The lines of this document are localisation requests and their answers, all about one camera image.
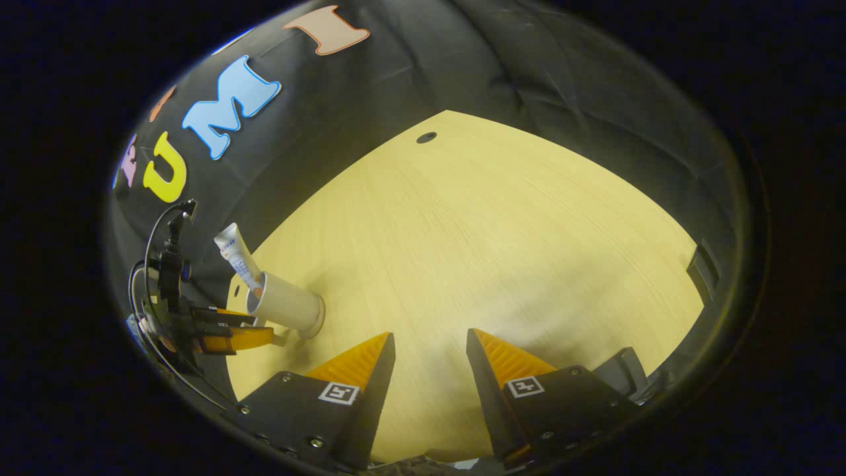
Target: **toothpaste tube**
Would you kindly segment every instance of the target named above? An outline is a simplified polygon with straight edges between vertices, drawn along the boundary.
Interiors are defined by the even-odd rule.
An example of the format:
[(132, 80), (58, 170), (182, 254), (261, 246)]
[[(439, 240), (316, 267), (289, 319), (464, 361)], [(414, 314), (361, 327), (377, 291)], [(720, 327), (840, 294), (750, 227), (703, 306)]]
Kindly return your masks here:
[(238, 231), (238, 225), (231, 224), (224, 231), (221, 231), (214, 238), (217, 247), (220, 248), (220, 254), (224, 259), (229, 261), (235, 273), (241, 277), (242, 280), (250, 287), (258, 297), (261, 297), (261, 271), (255, 265), (250, 250), (244, 244), (244, 239), (241, 238), (241, 232)]

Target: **paper cup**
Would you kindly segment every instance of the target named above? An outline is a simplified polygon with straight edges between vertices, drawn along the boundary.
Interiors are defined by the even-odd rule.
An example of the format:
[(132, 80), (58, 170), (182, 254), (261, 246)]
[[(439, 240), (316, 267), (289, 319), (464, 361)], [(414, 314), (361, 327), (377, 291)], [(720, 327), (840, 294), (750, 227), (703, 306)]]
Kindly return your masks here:
[(303, 339), (310, 339), (320, 332), (326, 315), (320, 296), (263, 271), (260, 284), (263, 289), (261, 297), (247, 292), (248, 314), (296, 329)]

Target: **wooden table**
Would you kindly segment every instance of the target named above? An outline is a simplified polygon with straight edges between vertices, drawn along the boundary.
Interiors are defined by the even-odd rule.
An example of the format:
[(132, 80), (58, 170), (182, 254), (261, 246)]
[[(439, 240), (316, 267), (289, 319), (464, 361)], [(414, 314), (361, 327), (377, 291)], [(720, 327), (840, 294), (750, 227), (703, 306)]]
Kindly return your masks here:
[[(396, 363), (372, 459), (483, 456), (468, 328), (559, 368), (595, 368), (632, 346), (649, 374), (702, 309), (685, 272), (694, 249), (603, 167), (445, 111), (344, 170), (255, 250), (261, 268), (323, 296), (326, 323), (313, 340), (277, 327), (276, 345), (228, 357), (229, 375), (241, 399), (276, 372), (305, 374), (391, 331)], [(236, 275), (228, 308), (243, 312), (244, 299)]]

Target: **white tube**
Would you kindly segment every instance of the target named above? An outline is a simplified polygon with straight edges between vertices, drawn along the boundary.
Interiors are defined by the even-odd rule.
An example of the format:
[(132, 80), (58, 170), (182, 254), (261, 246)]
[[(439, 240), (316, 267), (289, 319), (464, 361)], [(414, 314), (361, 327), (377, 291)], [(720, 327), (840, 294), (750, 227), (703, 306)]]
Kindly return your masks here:
[(253, 261), (250, 250), (244, 244), (244, 239), (241, 238), (241, 232), (238, 230), (237, 224), (231, 224), (224, 231), (221, 231), (214, 238), (217, 247), (220, 248), (220, 254), (224, 259), (229, 261), (235, 273), (249, 286), (258, 297), (261, 297), (261, 270)]

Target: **letter m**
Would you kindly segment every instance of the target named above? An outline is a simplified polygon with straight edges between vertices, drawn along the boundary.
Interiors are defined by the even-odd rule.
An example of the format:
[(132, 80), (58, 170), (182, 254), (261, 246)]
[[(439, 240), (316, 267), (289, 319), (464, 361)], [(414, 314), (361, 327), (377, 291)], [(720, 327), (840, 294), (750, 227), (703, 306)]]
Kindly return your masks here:
[(229, 134), (218, 134), (212, 127), (225, 130), (241, 128), (235, 101), (241, 105), (241, 114), (250, 118), (282, 89), (278, 81), (267, 82), (250, 69), (248, 58), (238, 58), (217, 78), (216, 101), (195, 102), (182, 119), (182, 128), (194, 130), (209, 147), (213, 160), (218, 160), (229, 147)]

